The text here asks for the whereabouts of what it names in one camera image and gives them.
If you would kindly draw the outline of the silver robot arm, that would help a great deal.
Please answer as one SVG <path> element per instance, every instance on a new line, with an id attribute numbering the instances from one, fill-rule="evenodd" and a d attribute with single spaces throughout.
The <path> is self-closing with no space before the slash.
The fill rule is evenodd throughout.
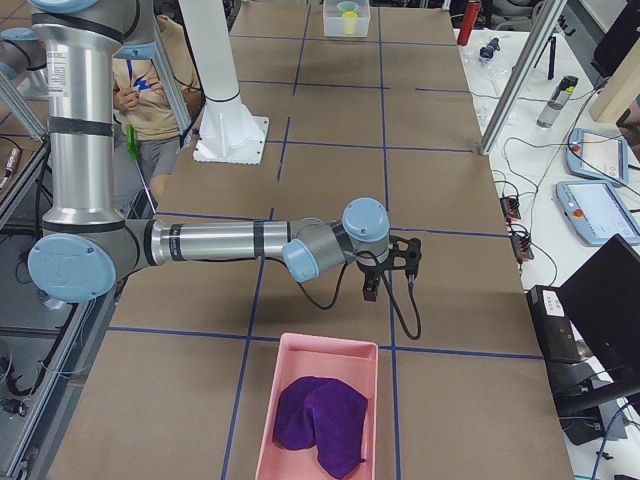
<path id="1" fill-rule="evenodd" d="M 149 1 L 35 1 L 32 23 L 48 66 L 52 208 L 28 270 L 50 297 L 83 303 L 148 266 L 280 257 L 297 282 L 357 263 L 368 280 L 394 265 L 385 208 L 351 201 L 326 223 L 173 224 L 125 218 L 114 204 L 112 60 L 149 59 L 156 17 Z"/>
<path id="2" fill-rule="evenodd" d="M 46 51 L 31 28 L 14 27 L 1 32 L 1 73 L 24 98 L 47 99 Z"/>

